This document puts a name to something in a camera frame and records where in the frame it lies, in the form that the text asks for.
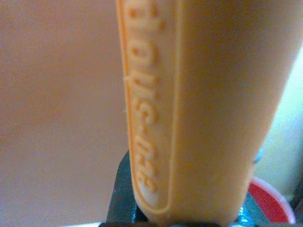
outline beige wall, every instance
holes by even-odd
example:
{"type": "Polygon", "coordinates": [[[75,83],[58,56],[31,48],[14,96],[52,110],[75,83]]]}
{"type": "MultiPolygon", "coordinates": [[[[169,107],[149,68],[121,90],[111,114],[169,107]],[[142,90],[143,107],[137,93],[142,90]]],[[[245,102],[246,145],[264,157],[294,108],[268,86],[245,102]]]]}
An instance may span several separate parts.
{"type": "Polygon", "coordinates": [[[303,49],[263,148],[255,175],[290,198],[303,174],[303,49]]]}
{"type": "Polygon", "coordinates": [[[127,151],[113,0],[0,1],[0,226],[102,221],[127,151]]]}

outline blurry background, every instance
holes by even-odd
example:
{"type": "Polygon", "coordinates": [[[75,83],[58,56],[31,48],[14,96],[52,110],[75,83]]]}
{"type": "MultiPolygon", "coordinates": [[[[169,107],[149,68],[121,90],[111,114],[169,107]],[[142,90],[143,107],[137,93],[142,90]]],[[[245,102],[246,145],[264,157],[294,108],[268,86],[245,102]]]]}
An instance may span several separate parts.
{"type": "MultiPolygon", "coordinates": [[[[256,175],[291,199],[303,169],[303,55],[256,175]]],[[[127,150],[113,0],[0,1],[0,226],[105,220],[127,150]]]]}

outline red object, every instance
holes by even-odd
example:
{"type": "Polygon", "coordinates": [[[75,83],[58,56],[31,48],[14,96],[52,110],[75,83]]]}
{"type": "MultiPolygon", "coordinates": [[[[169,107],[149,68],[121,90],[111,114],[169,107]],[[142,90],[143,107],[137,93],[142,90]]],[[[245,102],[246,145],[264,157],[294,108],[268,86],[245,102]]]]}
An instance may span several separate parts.
{"type": "Polygon", "coordinates": [[[295,224],[294,212],[287,200],[269,183],[253,177],[248,192],[270,222],[295,224]]]}

